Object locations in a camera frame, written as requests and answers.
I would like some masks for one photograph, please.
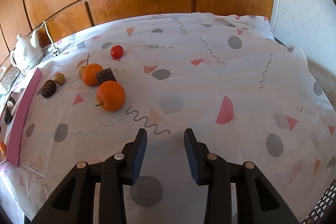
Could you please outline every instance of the silver rivet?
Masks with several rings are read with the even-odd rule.
[[[85,161],[80,161],[79,163],[77,163],[77,168],[79,168],[79,169],[83,169],[85,166],[86,166]]]
[[[254,163],[248,161],[247,163],[245,163],[245,167],[246,167],[247,169],[253,169],[253,168],[254,168]]]
[[[214,153],[209,153],[209,154],[207,155],[207,158],[208,158],[209,160],[215,160],[215,159],[217,159],[217,155],[214,154]]]
[[[114,158],[116,160],[122,160],[125,157],[125,155],[123,153],[118,153],[114,155]]]

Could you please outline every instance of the kettle handle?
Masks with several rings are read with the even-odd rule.
[[[10,62],[12,63],[13,67],[17,68],[17,64],[15,63],[15,60],[13,59],[14,51],[10,52]]]

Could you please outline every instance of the tangerine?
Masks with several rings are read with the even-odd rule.
[[[117,111],[123,106],[126,94],[122,85],[115,81],[102,83],[96,92],[96,106],[100,106],[107,111]]]
[[[88,64],[82,73],[82,79],[85,85],[97,85],[96,73],[102,71],[103,68],[97,63]]]

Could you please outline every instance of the white electric kettle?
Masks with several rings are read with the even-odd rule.
[[[43,52],[39,45],[36,30],[33,31],[31,37],[18,34],[16,39],[15,50],[10,52],[10,61],[14,67],[26,74],[42,59]]]

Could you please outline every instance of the cherry tomato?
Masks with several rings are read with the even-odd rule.
[[[117,45],[111,48],[110,53],[113,58],[120,58],[124,53],[124,49],[120,45]]]

